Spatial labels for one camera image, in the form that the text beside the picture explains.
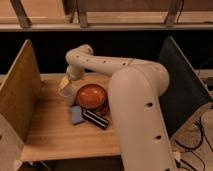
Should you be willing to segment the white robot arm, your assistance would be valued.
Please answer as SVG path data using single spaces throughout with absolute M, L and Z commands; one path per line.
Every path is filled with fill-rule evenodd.
M 96 56 L 88 45 L 66 53 L 61 89 L 86 69 L 108 75 L 108 100 L 125 171 L 177 171 L 159 97 L 169 86 L 166 68 L 136 58 Z

